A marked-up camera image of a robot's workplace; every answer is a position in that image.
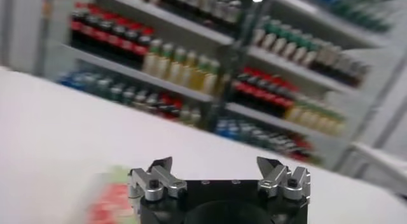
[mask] dark bottle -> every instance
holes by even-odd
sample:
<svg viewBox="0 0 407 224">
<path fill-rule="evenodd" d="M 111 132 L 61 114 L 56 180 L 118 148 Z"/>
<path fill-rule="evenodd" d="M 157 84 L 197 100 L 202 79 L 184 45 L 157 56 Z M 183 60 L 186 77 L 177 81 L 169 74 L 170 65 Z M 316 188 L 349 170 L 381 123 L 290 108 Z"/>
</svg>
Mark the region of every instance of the dark bottle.
<svg viewBox="0 0 407 224">
<path fill-rule="evenodd" d="M 71 13 L 71 42 L 74 40 L 83 41 L 85 38 L 81 30 L 87 14 L 88 9 L 86 4 L 79 2 L 75 3 L 75 9 Z"/>
<path fill-rule="evenodd" d="M 142 31 L 142 34 L 139 36 L 137 43 L 133 48 L 133 52 L 136 55 L 136 58 L 139 61 L 144 60 L 144 56 L 148 53 L 148 48 L 151 41 L 153 40 L 154 29 L 148 27 Z"/>
<path fill-rule="evenodd" d="M 125 52 L 121 48 L 121 44 L 127 31 L 126 25 L 126 19 L 118 18 L 115 25 L 111 29 L 111 33 L 108 38 L 111 53 L 118 56 L 125 56 Z"/>
<path fill-rule="evenodd" d="M 98 46 L 98 42 L 95 40 L 95 30 L 99 26 L 101 11 L 98 8 L 90 8 L 89 14 L 86 16 L 83 22 L 82 34 L 84 35 L 83 42 L 87 45 Z"/>
<path fill-rule="evenodd" d="M 93 37 L 101 47 L 108 46 L 107 41 L 114 25 L 113 18 L 114 15 L 112 13 L 103 13 L 98 26 L 95 28 Z"/>
<path fill-rule="evenodd" d="M 141 29 L 141 24 L 132 23 L 124 35 L 123 41 L 121 42 L 121 49 L 123 49 L 127 59 L 134 60 L 137 58 L 134 53 L 134 46 L 137 44 L 137 40 L 141 35 Z"/>
</svg>

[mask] green bottle cap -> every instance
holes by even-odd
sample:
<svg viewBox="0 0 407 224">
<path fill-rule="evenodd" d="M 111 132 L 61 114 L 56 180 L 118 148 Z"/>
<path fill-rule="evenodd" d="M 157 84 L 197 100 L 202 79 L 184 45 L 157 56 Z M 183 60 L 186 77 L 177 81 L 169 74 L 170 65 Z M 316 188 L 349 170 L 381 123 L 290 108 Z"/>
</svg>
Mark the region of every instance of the green bottle cap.
<svg viewBox="0 0 407 224">
<path fill-rule="evenodd" d="M 198 68 L 199 68 L 199 70 L 205 71 L 205 72 L 208 70 L 208 58 L 205 55 L 199 56 Z"/>
<path fill-rule="evenodd" d="M 210 62 L 210 66 L 209 66 L 209 72 L 211 74 L 217 74 L 219 72 L 219 68 L 221 67 L 221 64 L 219 63 L 219 61 L 217 60 L 212 60 Z"/>
<path fill-rule="evenodd" d="M 184 48 L 177 48 L 174 60 L 179 63 L 184 63 L 186 50 Z"/>
<path fill-rule="evenodd" d="M 150 51 L 151 53 L 160 53 L 160 47 L 161 47 L 162 43 L 163 43 L 162 40 L 160 40 L 160 39 L 154 39 L 154 40 L 151 42 L 149 51 Z"/>
<path fill-rule="evenodd" d="M 174 49 L 174 46 L 170 43 L 167 43 L 163 46 L 163 50 L 161 52 L 162 57 L 166 57 L 168 59 L 171 59 L 172 51 Z"/>
</svg>

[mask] metal shelving unit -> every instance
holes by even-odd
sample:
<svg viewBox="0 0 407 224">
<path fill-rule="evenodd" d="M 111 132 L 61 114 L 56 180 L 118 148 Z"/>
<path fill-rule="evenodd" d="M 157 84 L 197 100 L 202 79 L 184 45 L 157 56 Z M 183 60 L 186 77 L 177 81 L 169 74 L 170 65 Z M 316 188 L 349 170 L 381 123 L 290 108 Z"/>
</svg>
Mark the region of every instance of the metal shelving unit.
<svg viewBox="0 0 407 224">
<path fill-rule="evenodd" d="M 111 70 L 111 71 L 114 71 L 114 72 L 117 72 L 120 74 L 124 74 L 125 76 L 135 78 L 137 80 L 141 80 L 146 83 L 150 83 L 157 87 L 161 87 L 166 90 L 170 90 L 172 92 L 181 94 L 183 96 L 189 97 L 194 100 L 198 100 L 201 102 L 210 102 L 213 99 L 212 96 L 210 96 L 210 95 L 206 95 L 206 94 L 191 90 L 189 88 L 176 85 L 169 81 L 161 80 L 154 76 L 150 76 L 150 75 L 143 73 L 141 71 L 138 71 L 136 69 L 132 69 L 127 66 L 123 66 L 119 63 L 104 59 L 102 57 L 98 57 L 96 55 L 92 55 L 90 53 L 83 52 L 81 50 L 72 48 L 67 45 L 61 45 L 61 46 L 63 46 L 69 53 L 71 53 L 74 57 L 76 57 L 79 60 L 83 60 L 83 61 L 89 62 L 91 64 L 103 67 L 105 69 L 108 69 L 108 70 Z"/>
<path fill-rule="evenodd" d="M 352 105 L 353 107 L 351 102 L 354 101 L 358 105 L 357 108 L 362 109 L 369 106 L 371 100 L 374 98 L 374 96 L 368 95 L 363 88 L 352 88 L 334 80 L 333 78 L 321 75 L 305 67 L 301 67 L 258 47 L 246 46 L 248 43 L 243 43 L 243 41 L 249 42 L 251 39 L 235 38 L 236 36 L 218 32 L 204 26 L 204 23 L 200 24 L 200 20 L 190 20 L 188 18 L 191 17 L 184 18 L 180 16 L 182 13 L 177 15 L 172 13 L 172 11 L 167 11 L 161 8 L 165 6 L 156 6 L 142 0 L 94 1 L 98 5 L 103 6 L 103 10 L 114 11 L 123 17 L 153 27 L 155 29 L 155 34 L 163 39 L 165 43 L 175 43 L 177 46 L 182 46 L 187 50 L 195 50 L 197 53 L 206 54 L 208 57 L 220 60 L 223 68 L 229 67 L 227 70 L 230 73 L 227 73 L 225 76 L 225 80 L 228 80 L 227 83 L 231 83 L 235 75 L 243 68 L 243 64 L 240 66 L 236 65 L 236 63 L 244 63 L 249 64 L 252 67 L 258 67 L 259 69 L 269 69 L 268 71 L 271 73 L 281 75 L 287 81 L 295 83 L 295 85 L 301 90 L 302 94 L 306 94 L 314 99 L 325 100 L 335 107 L 338 107 L 336 105 L 337 102 L 343 105 Z M 270 5 L 271 10 L 263 10 L 259 7 L 257 10 L 251 12 L 254 13 L 251 15 L 252 18 L 256 16 L 260 17 L 260 15 L 265 14 L 270 15 L 272 18 L 279 19 L 285 24 L 291 24 L 293 28 L 301 29 L 305 34 L 313 34 L 315 37 L 337 44 L 344 50 L 354 48 L 372 49 L 389 45 L 389 40 L 386 37 L 366 31 L 350 22 L 346 22 L 342 18 L 326 11 L 323 6 L 312 0 L 263 0 L 263 2 L 259 4 Z M 59 18 L 61 18 L 62 15 L 67 15 L 70 10 L 71 8 L 59 13 Z M 247 28 L 251 28 L 252 26 L 251 24 L 245 25 Z M 68 25 L 59 25 L 59 28 L 66 27 L 68 27 Z M 62 38 L 61 36 L 60 40 L 61 41 L 59 42 L 65 43 L 66 37 Z M 263 122 L 281 129 L 309 136 L 312 138 L 311 141 L 315 145 L 315 148 L 322 150 L 322 154 L 329 154 L 327 157 L 327 160 L 329 161 L 327 163 L 328 169 L 333 168 L 332 165 L 336 163 L 335 160 L 340 158 L 340 154 L 346 150 L 352 141 L 352 133 L 350 131 L 353 131 L 353 129 L 356 128 L 355 126 L 358 125 L 358 123 L 354 123 L 358 120 L 354 121 L 353 116 L 362 116 L 362 114 L 359 113 L 353 113 L 353 115 L 351 115 L 346 112 L 344 115 L 348 116 L 349 122 L 352 123 L 348 124 L 343 135 L 338 137 L 330 136 L 272 115 L 262 113 L 255 109 L 235 104 L 227 98 L 214 98 L 210 95 L 158 79 L 98 55 L 83 52 L 67 45 L 62 46 L 64 50 L 72 54 L 72 57 L 75 59 L 87 61 L 105 69 L 124 74 L 125 76 L 135 78 L 145 83 L 156 85 L 157 87 L 164 88 L 200 102 L 206 102 L 206 106 L 210 106 L 207 108 L 210 109 L 210 111 L 217 108 L 220 109 L 219 113 L 221 113 L 222 110 L 225 109 L 226 112 L 230 112 L 231 114 L 235 113 L 247 118 L 252 118 L 254 121 Z M 229 50 L 233 49 L 236 49 L 234 50 L 235 52 L 238 51 L 234 53 L 234 56 L 226 53 L 226 51 L 230 52 Z M 227 60 L 229 64 L 224 66 L 223 59 Z M 57 62 L 54 62 L 51 66 L 55 67 L 57 64 Z M 225 90 L 224 95 L 220 94 L 220 97 L 230 96 L 227 95 L 229 92 L 228 88 Z M 339 96 L 340 98 L 331 101 L 332 96 L 333 99 L 336 98 L 336 96 Z M 216 118 L 219 115 L 211 114 L 210 116 Z"/>
<path fill-rule="evenodd" d="M 316 138 L 324 138 L 327 139 L 328 141 L 335 141 L 337 140 L 337 138 L 335 138 L 335 136 L 329 136 L 327 134 L 318 132 L 316 130 L 313 129 L 309 129 L 306 127 L 303 127 L 301 125 L 297 125 L 295 123 L 292 122 L 288 122 L 285 121 L 283 119 L 277 118 L 275 116 L 245 107 L 241 104 L 236 104 L 236 103 L 228 103 L 226 105 L 226 109 L 228 111 L 234 112 L 234 113 L 238 113 L 240 115 L 243 116 L 247 116 L 249 118 L 253 118 L 256 119 L 257 121 L 261 121 L 270 125 L 274 125 L 278 128 L 281 129 L 286 129 L 286 130 L 290 130 L 293 132 L 297 132 L 299 134 L 303 134 L 306 136 L 311 136 L 311 137 L 316 137 Z"/>
</svg>

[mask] red label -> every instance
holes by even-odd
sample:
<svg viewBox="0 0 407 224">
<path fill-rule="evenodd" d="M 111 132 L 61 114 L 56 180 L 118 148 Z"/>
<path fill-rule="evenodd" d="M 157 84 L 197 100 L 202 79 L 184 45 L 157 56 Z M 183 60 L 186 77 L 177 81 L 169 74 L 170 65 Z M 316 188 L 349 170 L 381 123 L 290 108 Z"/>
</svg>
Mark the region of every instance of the red label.
<svg viewBox="0 0 407 224">
<path fill-rule="evenodd" d="M 93 32 L 94 32 L 94 29 L 93 29 L 93 27 L 90 27 L 89 25 L 84 25 L 82 27 L 81 31 L 82 31 L 83 34 L 86 34 L 87 36 L 92 36 Z"/>
<path fill-rule="evenodd" d="M 133 52 L 140 56 L 145 56 L 145 54 L 147 54 L 147 51 L 147 48 L 144 46 L 134 45 Z"/>
<path fill-rule="evenodd" d="M 103 31 L 96 31 L 94 32 L 94 38 L 100 41 L 107 41 L 108 34 Z"/>
<path fill-rule="evenodd" d="M 268 102 L 274 102 L 275 98 L 276 98 L 276 95 L 274 95 L 272 93 L 267 93 L 265 95 L 264 99 L 265 99 L 265 101 L 268 101 Z"/>
<path fill-rule="evenodd" d="M 267 94 L 267 92 L 265 92 L 262 89 L 257 89 L 254 93 L 254 96 L 260 99 L 263 99 L 265 97 L 265 95 Z"/>
<path fill-rule="evenodd" d="M 108 41 L 111 45 L 120 46 L 121 39 L 118 36 L 109 35 Z"/>
<path fill-rule="evenodd" d="M 80 31 L 82 29 L 82 23 L 81 22 L 71 21 L 71 29 L 73 31 Z"/>
<path fill-rule="evenodd" d="M 130 42 L 129 40 L 123 40 L 121 42 L 121 48 L 124 50 L 132 50 L 134 47 L 134 44 L 132 42 Z"/>
</svg>

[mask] red bottle cap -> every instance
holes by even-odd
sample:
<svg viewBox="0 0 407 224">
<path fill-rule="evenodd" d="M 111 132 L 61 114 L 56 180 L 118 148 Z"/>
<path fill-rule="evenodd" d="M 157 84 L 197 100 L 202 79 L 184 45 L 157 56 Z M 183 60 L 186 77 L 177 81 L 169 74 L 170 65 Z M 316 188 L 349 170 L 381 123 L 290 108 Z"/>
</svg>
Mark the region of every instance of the red bottle cap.
<svg viewBox="0 0 407 224">
<path fill-rule="evenodd" d="M 151 27 L 147 27 L 142 31 L 142 33 L 149 36 L 149 35 L 152 35 L 154 33 L 154 29 L 151 28 Z"/>
</svg>

